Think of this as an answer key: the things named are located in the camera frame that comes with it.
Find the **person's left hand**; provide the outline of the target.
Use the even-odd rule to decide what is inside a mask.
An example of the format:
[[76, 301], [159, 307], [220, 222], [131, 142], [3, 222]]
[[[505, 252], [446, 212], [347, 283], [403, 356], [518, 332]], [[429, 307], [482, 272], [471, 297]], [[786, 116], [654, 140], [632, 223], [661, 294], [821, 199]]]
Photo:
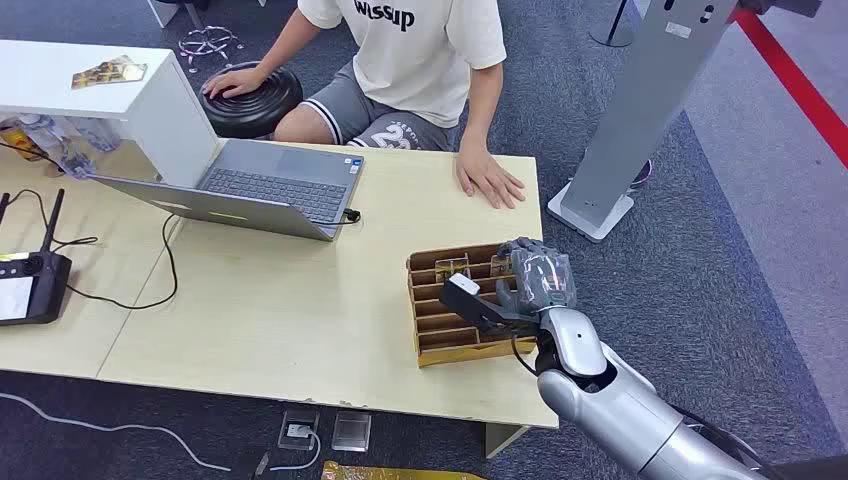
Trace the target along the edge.
[[495, 209], [514, 209], [517, 202], [526, 199], [524, 184], [506, 171], [486, 147], [461, 146], [455, 176], [468, 197], [479, 194]]

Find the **person's right hand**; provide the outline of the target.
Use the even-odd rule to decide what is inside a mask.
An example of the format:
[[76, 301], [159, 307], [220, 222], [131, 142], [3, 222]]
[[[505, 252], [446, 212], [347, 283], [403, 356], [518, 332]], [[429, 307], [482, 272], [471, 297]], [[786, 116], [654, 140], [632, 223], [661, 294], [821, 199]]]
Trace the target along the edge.
[[256, 67], [228, 71], [207, 80], [200, 93], [209, 99], [217, 96], [232, 98], [255, 91], [266, 78], [267, 74]]

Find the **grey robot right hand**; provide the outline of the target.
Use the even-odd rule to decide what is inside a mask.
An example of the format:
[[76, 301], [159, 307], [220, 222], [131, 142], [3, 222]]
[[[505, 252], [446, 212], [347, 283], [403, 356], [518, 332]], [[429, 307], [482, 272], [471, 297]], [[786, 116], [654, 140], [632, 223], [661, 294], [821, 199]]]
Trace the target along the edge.
[[516, 281], [515, 291], [506, 281], [497, 281], [496, 294], [502, 307], [531, 315], [553, 307], [576, 306], [576, 285], [567, 254], [540, 240], [519, 237], [500, 244], [497, 255], [510, 259]]

